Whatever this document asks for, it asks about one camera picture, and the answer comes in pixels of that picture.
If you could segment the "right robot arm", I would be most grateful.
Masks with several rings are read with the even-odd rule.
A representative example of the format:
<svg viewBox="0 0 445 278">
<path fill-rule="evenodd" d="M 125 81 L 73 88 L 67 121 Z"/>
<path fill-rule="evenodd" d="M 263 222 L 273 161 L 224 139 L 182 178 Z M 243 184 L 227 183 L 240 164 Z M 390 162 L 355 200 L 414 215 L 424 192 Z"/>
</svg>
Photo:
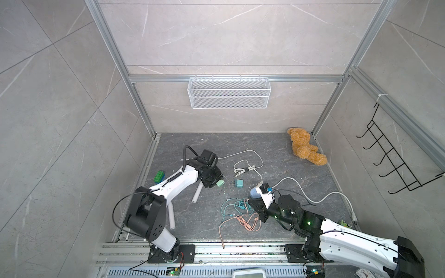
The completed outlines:
<svg viewBox="0 0 445 278">
<path fill-rule="evenodd" d="M 261 222 L 273 218 L 285 229 L 304 238 L 291 255 L 307 262 L 340 262 L 379 274 L 385 278 L 424 278 L 425 261 L 412 241 L 405 237 L 384 239 L 342 226 L 302 208 L 290 195 L 275 200 L 248 201 Z"/>
</svg>

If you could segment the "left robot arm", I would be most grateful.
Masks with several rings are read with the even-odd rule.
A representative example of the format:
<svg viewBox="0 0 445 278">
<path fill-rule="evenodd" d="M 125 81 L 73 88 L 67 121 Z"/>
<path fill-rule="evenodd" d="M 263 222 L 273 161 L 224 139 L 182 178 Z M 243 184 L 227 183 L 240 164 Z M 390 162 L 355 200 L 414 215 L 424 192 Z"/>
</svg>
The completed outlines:
<svg viewBox="0 0 445 278">
<path fill-rule="evenodd" d="M 183 164 L 174 174 L 149 188 L 141 186 L 124 197 L 131 198 L 124 218 L 129 233 L 157 247 L 165 260 L 175 260 L 180 253 L 180 241 L 165 228 L 167 208 L 179 193 L 197 181 L 205 188 L 213 188 L 222 181 L 218 161 L 219 157 L 210 150 L 205 149 L 199 155 L 185 146 Z"/>
</svg>

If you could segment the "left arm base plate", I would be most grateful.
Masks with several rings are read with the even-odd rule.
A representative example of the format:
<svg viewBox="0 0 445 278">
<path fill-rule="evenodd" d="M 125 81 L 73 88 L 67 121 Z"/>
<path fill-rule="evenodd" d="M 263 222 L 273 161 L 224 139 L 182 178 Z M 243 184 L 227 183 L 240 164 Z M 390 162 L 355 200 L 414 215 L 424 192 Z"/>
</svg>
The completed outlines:
<svg viewBox="0 0 445 278">
<path fill-rule="evenodd" d="M 148 263 L 185 263 L 192 264 L 195 259 L 196 245 L 180 244 L 176 245 L 170 252 L 164 252 L 155 248 L 149 253 Z"/>
</svg>

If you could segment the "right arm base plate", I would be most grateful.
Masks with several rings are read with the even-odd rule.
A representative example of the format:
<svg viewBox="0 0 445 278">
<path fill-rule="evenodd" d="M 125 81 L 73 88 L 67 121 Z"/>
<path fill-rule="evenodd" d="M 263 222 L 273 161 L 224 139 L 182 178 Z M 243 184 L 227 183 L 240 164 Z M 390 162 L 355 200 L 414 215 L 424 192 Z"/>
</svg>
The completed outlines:
<svg viewBox="0 0 445 278">
<path fill-rule="evenodd" d="M 284 252 L 289 263 L 331 262 L 321 256 L 320 248 L 306 244 L 285 244 Z"/>
</svg>

